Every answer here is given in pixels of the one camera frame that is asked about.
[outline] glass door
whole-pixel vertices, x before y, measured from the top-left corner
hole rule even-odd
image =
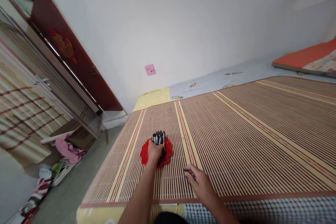
[[[2,8],[0,8],[0,41],[25,69],[34,75],[35,85],[43,87],[52,100],[58,102],[92,135],[100,137],[101,119],[83,102]]]

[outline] pink sticky note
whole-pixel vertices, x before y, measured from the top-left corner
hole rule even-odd
[[[156,74],[156,72],[155,72],[155,68],[154,68],[154,64],[145,66],[145,70],[146,70],[147,75],[153,75],[153,74]]]

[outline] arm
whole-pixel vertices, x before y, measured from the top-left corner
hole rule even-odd
[[[239,223],[231,211],[221,202],[204,171],[191,164],[183,170],[197,198],[218,223]]]
[[[118,223],[148,223],[154,192],[154,177],[163,145],[148,144],[148,162]]]

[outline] pillow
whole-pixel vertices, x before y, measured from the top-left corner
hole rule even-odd
[[[286,54],[274,60],[272,66],[336,78],[336,38]]]

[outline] curtain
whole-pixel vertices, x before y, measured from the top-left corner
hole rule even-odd
[[[39,141],[70,117],[3,50],[0,52],[0,147],[26,167],[51,153]]]

